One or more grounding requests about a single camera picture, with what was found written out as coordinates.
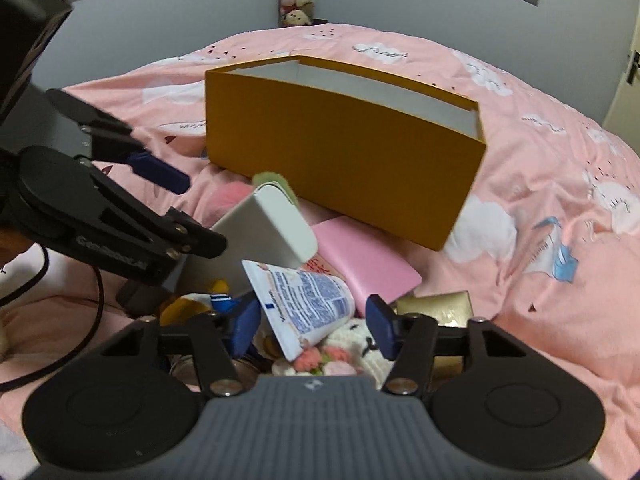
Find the pink flat pouch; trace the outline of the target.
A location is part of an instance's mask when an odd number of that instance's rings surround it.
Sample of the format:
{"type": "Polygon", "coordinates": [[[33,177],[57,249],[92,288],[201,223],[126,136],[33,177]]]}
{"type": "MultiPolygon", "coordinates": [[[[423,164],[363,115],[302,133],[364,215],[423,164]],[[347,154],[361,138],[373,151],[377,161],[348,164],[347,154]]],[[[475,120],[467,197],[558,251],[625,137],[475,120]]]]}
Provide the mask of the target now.
{"type": "Polygon", "coordinates": [[[360,318],[371,295],[390,304],[422,282],[419,272],[398,252],[393,237],[383,231],[346,216],[323,220],[311,229],[318,252],[303,269],[343,280],[360,318]]]}

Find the pink patterned duvet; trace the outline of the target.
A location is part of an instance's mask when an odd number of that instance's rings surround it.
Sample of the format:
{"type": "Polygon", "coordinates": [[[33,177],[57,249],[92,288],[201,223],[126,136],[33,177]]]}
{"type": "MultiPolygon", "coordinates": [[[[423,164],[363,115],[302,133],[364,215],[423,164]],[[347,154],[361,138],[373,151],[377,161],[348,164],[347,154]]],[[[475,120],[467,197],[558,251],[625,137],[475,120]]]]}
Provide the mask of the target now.
{"type": "Polygon", "coordinates": [[[191,171],[186,206],[213,214],[227,171],[201,159],[204,76],[273,55],[379,68],[480,104],[487,150],[440,252],[406,243],[421,296],[465,289],[476,313],[576,375],[600,396],[593,465],[639,469],[639,159],[592,119],[518,78],[436,42],[348,25],[246,32],[74,92],[134,124],[191,171]]]}

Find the orange cardboard box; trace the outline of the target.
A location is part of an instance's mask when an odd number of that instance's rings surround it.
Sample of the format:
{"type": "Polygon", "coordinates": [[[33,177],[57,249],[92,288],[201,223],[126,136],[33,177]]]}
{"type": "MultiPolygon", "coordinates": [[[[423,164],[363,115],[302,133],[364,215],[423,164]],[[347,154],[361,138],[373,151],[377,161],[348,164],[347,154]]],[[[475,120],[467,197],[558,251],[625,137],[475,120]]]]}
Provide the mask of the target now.
{"type": "Polygon", "coordinates": [[[294,55],[204,78],[209,159],[439,250],[480,169],[480,107],[460,94],[352,63],[294,55]]]}

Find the crocheted flower bouquet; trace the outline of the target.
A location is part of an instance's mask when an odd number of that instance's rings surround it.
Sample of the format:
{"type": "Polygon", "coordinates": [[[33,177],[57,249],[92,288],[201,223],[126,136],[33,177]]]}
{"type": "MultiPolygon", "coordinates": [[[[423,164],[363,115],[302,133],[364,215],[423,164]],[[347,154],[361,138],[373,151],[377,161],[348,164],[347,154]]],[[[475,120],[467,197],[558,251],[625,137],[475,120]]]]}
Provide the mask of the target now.
{"type": "Polygon", "coordinates": [[[271,363],[274,376],[366,376],[381,389],[393,363],[378,350],[363,318],[352,318],[290,362],[267,322],[254,336],[258,353],[271,363]]]}

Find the gold jewelry box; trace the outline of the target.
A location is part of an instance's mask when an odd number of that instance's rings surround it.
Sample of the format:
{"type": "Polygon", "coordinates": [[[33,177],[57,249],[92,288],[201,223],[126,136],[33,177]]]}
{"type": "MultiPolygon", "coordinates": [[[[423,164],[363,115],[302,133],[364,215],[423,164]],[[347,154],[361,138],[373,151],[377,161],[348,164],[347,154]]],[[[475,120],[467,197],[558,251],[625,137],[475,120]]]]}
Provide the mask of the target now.
{"type": "MultiPolygon", "coordinates": [[[[465,327],[474,315],[472,302],[466,290],[447,292],[432,296],[405,296],[396,301],[398,314],[420,313],[434,318],[439,326],[465,327]]],[[[460,374],[463,370],[462,356],[436,356],[432,373],[432,385],[460,374]]]]}

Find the white rectangular box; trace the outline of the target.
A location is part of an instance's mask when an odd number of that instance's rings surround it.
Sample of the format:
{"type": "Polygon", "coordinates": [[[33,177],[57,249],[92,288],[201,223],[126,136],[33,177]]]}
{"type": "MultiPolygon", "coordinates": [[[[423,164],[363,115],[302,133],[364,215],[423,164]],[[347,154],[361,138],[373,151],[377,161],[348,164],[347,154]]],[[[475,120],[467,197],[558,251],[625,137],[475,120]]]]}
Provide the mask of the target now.
{"type": "Polygon", "coordinates": [[[187,258],[176,286],[179,294],[209,292],[223,280],[232,296],[241,296],[250,290],[244,260],[297,269],[318,250],[314,231],[278,182],[259,185],[212,231],[227,240],[227,248],[213,259],[187,258]]]}

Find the blue yellow duck toy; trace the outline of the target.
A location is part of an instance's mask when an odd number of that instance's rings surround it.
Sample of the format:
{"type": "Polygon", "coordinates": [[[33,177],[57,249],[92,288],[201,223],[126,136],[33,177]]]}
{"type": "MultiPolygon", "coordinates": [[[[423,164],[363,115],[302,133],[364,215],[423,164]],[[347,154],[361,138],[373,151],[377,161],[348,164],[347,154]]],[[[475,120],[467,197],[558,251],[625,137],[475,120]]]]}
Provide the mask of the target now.
{"type": "Polygon", "coordinates": [[[254,292],[232,297],[226,292],[190,292],[160,312],[161,326],[183,326],[190,318],[213,314],[224,322],[222,333],[229,341],[232,358],[245,354],[260,324],[260,303],[254,292]]]}

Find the white cream tube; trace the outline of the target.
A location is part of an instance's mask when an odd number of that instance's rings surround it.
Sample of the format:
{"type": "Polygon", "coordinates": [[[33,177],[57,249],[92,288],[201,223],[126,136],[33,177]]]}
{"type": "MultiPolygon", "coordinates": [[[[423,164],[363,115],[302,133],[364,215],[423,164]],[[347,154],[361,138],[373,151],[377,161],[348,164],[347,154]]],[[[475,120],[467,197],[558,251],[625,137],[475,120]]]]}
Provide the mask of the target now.
{"type": "Polygon", "coordinates": [[[336,276],[252,260],[242,266],[290,362],[355,315],[354,297],[336,276]]]}

